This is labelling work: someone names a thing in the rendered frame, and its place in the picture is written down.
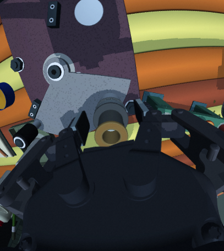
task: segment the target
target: brass bushing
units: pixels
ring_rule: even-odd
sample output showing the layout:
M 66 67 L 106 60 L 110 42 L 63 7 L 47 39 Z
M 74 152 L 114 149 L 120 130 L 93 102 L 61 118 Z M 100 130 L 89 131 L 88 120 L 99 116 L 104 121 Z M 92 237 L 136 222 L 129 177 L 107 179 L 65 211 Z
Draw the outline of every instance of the brass bushing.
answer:
M 106 121 L 98 126 L 94 137 L 99 146 L 111 146 L 127 141 L 128 133 L 123 124 L 116 121 Z

